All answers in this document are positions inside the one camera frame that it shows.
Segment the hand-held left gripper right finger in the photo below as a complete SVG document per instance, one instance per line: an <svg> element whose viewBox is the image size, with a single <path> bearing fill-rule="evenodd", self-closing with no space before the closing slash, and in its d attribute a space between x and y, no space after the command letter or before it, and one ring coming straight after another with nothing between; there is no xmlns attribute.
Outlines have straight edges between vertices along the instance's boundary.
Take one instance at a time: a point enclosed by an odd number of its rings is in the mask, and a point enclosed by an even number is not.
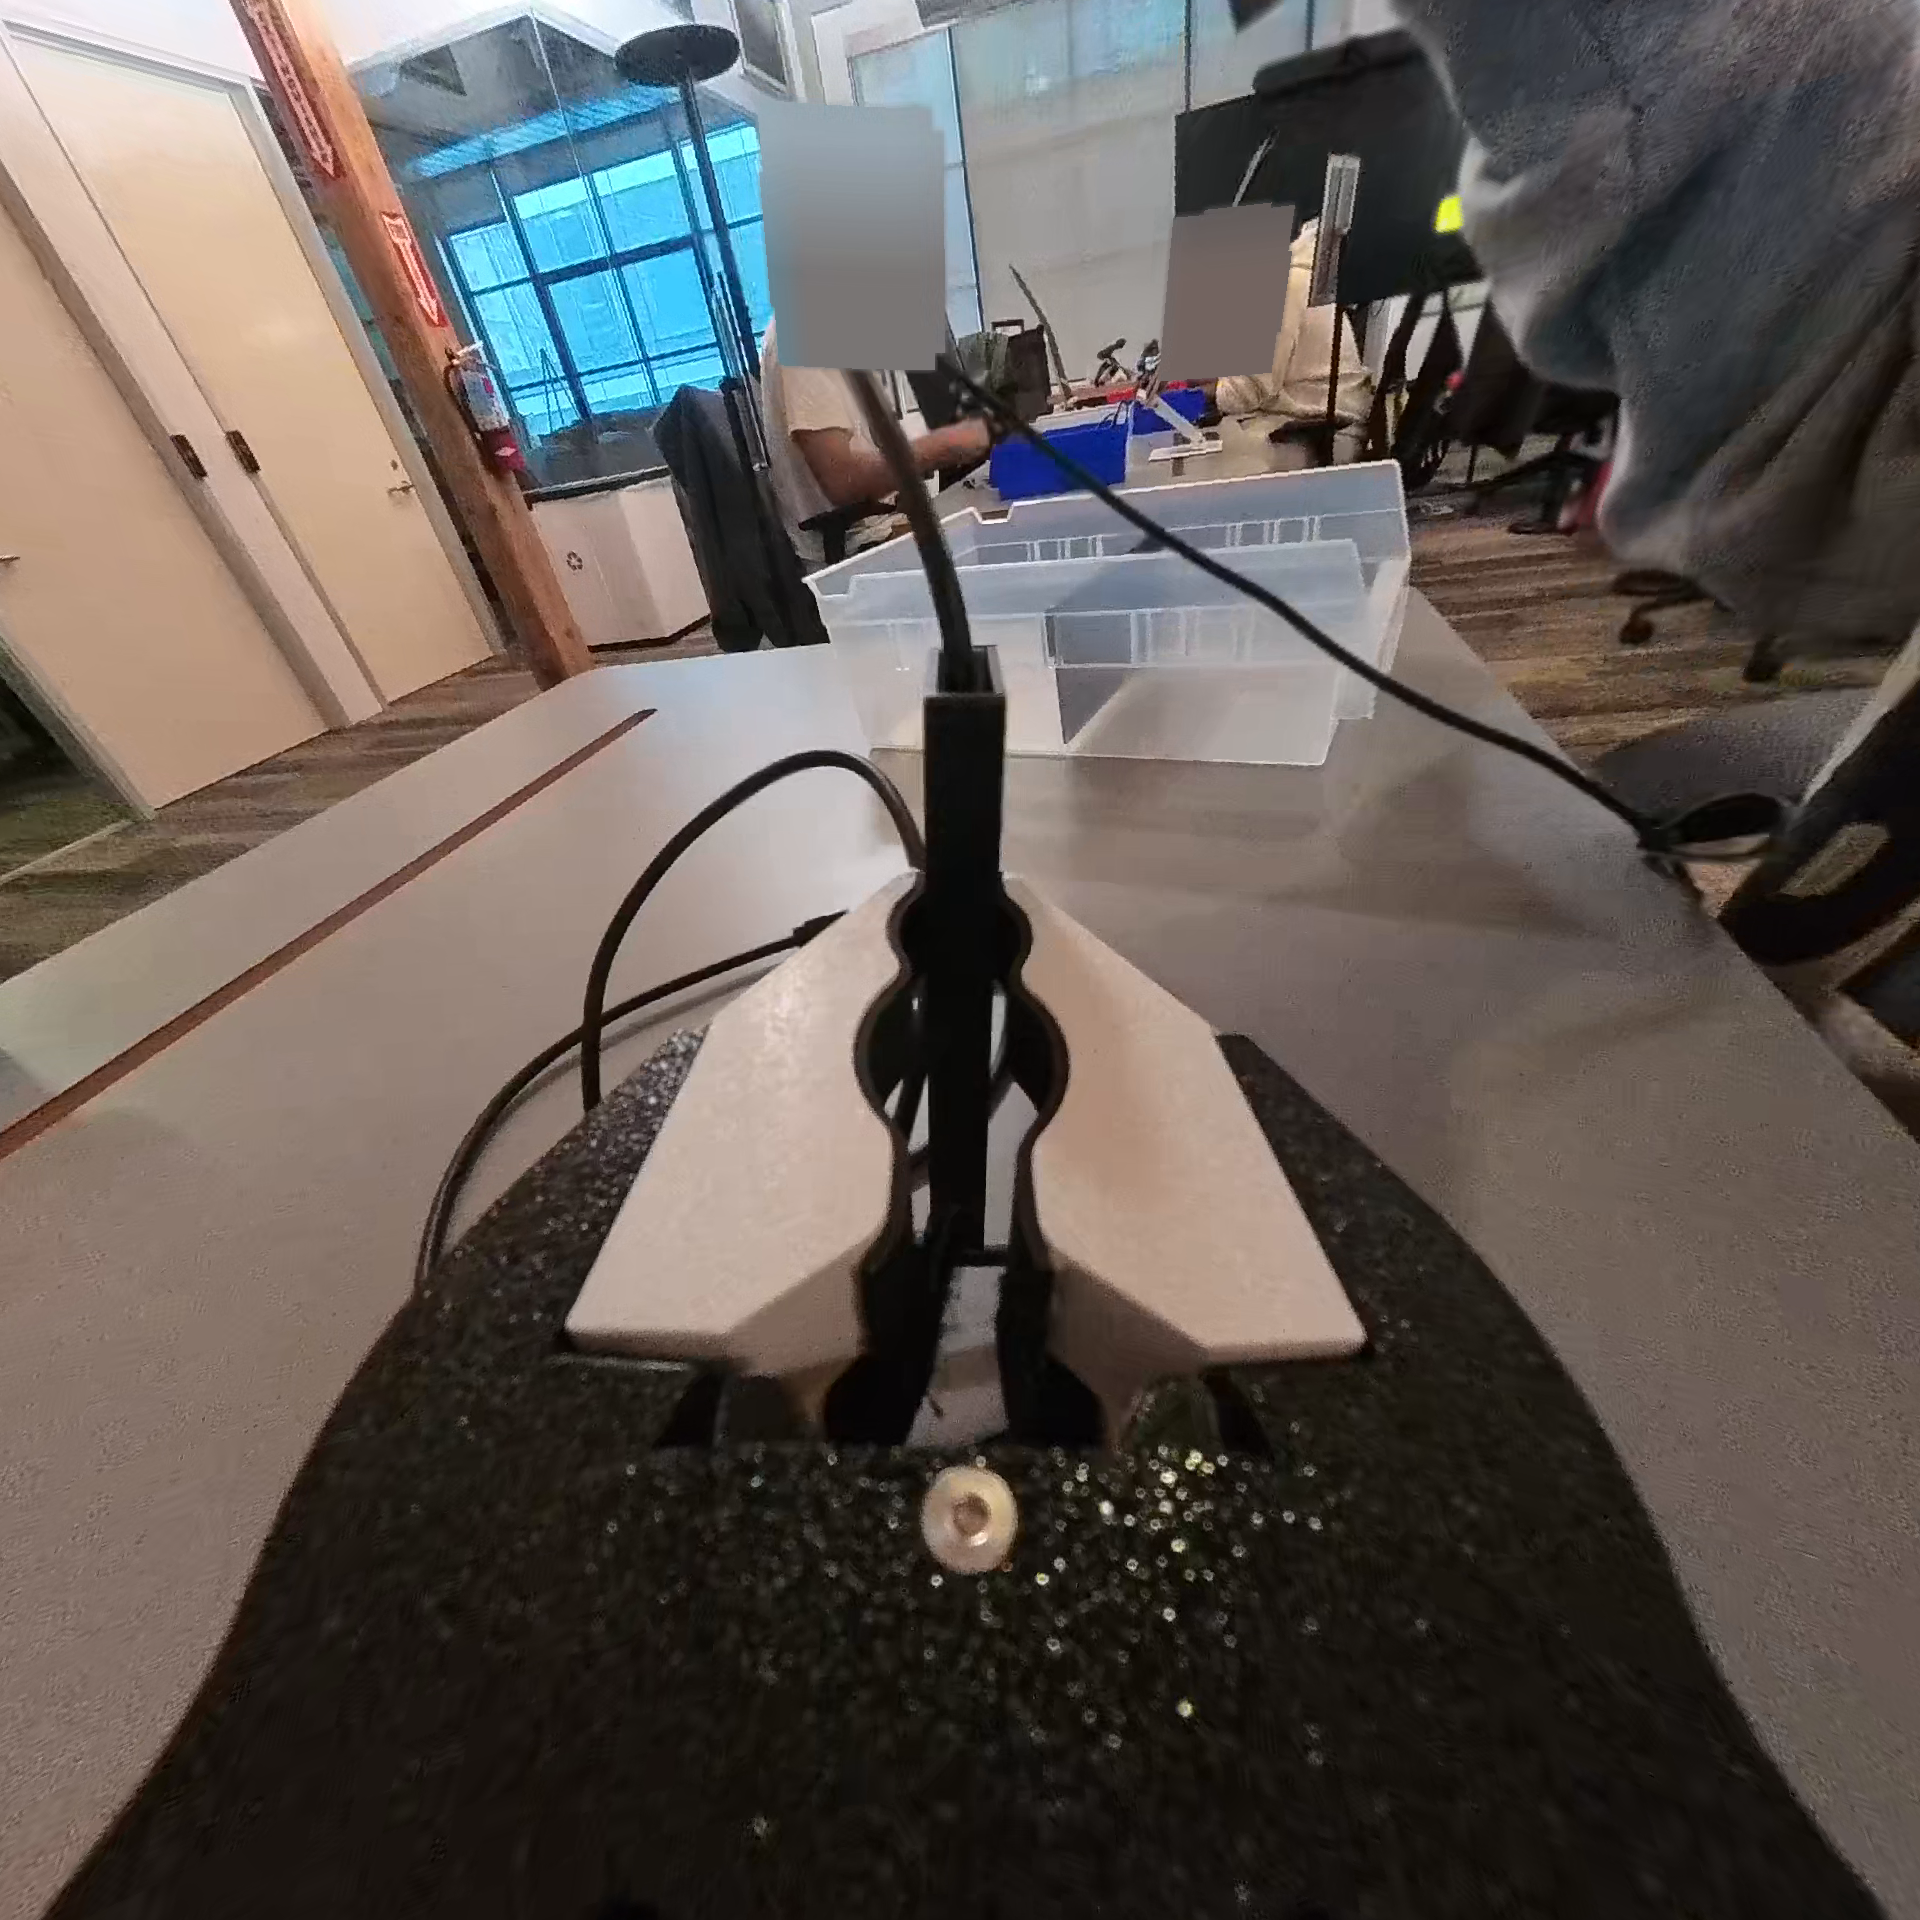
<svg viewBox="0 0 1920 1920"><path fill-rule="evenodd" d="M1020 981L1066 1049L1030 1151L1047 1354L1113 1420L1171 1379L1359 1355L1360 1317L1215 1027L1027 879L1008 897Z"/></svg>

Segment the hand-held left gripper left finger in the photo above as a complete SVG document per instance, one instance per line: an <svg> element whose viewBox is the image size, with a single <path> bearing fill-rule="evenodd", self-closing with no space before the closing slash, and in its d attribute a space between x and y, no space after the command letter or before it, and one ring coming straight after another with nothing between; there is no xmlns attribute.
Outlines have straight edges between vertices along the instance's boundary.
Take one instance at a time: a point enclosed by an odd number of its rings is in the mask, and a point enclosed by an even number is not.
<svg viewBox="0 0 1920 1920"><path fill-rule="evenodd" d="M890 877L706 1027L566 1317L593 1357L767 1377L823 1420L915 1420L942 1308L884 1110L910 1015Z"/></svg>

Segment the black usb hub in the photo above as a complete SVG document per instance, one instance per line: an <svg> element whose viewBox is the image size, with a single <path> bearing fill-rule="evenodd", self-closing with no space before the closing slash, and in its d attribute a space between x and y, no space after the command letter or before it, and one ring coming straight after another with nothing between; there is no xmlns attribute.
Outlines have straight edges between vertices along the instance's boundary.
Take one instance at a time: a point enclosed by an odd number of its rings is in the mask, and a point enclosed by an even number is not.
<svg viewBox="0 0 1920 1920"><path fill-rule="evenodd" d="M923 701L919 900L928 1069L928 1235L951 1265L986 1247L992 1001L1002 948L1007 699L992 647L942 660Z"/></svg>

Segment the clear plastic box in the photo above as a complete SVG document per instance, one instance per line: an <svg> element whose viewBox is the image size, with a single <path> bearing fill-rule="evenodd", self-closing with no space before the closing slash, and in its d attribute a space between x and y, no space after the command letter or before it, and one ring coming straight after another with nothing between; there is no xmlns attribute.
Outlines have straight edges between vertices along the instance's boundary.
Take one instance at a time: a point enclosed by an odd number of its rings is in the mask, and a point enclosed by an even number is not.
<svg viewBox="0 0 1920 1920"><path fill-rule="evenodd" d="M1156 525L1392 670L1408 609L1398 465L1124 489ZM944 534L994 650L1012 756L1319 766L1376 687L1088 494L955 511Z"/></svg>

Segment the person's right forearm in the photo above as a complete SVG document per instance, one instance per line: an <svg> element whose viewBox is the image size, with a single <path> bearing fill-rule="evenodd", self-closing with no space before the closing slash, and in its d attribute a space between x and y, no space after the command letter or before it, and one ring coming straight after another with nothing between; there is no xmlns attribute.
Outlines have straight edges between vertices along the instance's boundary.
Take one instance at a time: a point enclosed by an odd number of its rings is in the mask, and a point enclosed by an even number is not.
<svg viewBox="0 0 1920 1920"><path fill-rule="evenodd" d="M1918 610L1918 9L1392 4L1522 362L1619 398L1600 533L1755 633Z"/></svg>

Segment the office chair with dark jacket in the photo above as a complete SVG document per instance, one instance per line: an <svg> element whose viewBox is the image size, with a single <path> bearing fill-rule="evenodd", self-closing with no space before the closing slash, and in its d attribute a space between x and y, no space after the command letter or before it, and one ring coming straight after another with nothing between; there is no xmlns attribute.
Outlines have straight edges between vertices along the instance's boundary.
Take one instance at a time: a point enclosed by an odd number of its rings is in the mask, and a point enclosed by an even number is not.
<svg viewBox="0 0 1920 1920"><path fill-rule="evenodd" d="M732 398L683 387L664 407L655 435L719 650L753 653L764 645L827 645L771 486L740 446Z"/></svg>

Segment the red fire extinguisher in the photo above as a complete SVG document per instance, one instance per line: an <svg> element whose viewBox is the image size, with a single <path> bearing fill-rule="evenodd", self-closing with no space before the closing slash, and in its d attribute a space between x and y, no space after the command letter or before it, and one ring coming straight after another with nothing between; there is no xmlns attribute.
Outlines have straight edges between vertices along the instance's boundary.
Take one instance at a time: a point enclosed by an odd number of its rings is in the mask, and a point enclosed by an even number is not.
<svg viewBox="0 0 1920 1920"><path fill-rule="evenodd" d="M514 483L526 475L512 410L503 401L487 356L475 345L447 347L444 387L484 465Z"/></svg>

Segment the black panel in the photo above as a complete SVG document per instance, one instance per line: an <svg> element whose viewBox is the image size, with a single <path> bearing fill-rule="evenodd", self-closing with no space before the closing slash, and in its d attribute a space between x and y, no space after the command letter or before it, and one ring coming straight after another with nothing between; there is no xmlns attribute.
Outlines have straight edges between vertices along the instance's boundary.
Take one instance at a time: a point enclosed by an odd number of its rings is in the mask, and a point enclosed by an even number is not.
<svg viewBox="0 0 1920 1920"><path fill-rule="evenodd" d="M1346 307L1431 295L1482 279L1458 225L1466 134L1427 53L1408 31L1345 38L1267 66L1236 100L1186 110L1172 126L1172 211L1324 206L1328 157L1360 159L1354 225L1340 259Z"/></svg>

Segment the large grid window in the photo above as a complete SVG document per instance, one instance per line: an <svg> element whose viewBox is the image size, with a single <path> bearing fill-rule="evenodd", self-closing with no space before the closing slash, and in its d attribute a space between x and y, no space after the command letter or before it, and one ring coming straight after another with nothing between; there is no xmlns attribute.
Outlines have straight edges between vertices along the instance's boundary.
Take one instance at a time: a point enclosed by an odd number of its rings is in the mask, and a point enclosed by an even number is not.
<svg viewBox="0 0 1920 1920"><path fill-rule="evenodd" d="M658 468L665 407L683 390L726 388L729 285L704 171L750 322L772 318L762 142L748 117L706 131L706 159L678 108L602 127L543 111L438 148L399 132L379 139L538 489Z"/></svg>

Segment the white double door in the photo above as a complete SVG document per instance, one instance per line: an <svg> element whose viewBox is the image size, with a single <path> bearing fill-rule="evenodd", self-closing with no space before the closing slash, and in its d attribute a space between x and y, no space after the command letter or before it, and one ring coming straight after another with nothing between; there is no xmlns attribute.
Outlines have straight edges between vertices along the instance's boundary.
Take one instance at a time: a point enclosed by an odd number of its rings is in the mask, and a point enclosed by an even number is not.
<svg viewBox="0 0 1920 1920"><path fill-rule="evenodd" d="M255 85L6 4L6 687L137 814L503 637Z"/></svg>

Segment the black floor lamp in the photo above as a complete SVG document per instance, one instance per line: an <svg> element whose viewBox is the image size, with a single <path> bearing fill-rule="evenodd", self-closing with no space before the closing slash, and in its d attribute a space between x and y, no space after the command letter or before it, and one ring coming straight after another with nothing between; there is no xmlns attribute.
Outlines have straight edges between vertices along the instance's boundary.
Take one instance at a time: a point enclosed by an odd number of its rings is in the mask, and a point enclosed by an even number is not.
<svg viewBox="0 0 1920 1920"><path fill-rule="evenodd" d="M679 99L704 217L692 220L696 268L706 274L706 295L726 373L746 387L759 378L759 333L753 325L748 289L732 241L719 167L706 132L700 85L729 74L739 59L732 30L681 21L627 38L616 51L618 74L642 89L673 92Z"/></svg>

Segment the wooden post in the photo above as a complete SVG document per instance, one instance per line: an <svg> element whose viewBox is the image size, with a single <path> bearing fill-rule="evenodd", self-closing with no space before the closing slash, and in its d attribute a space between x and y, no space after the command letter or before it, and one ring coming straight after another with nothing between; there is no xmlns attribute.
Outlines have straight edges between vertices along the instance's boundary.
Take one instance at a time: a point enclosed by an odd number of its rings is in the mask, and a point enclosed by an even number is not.
<svg viewBox="0 0 1920 1920"><path fill-rule="evenodd" d="M520 660L544 687L590 673L593 651L516 477L467 423L449 378L463 363L449 305L318 4L231 3L231 12L372 308Z"/></svg>

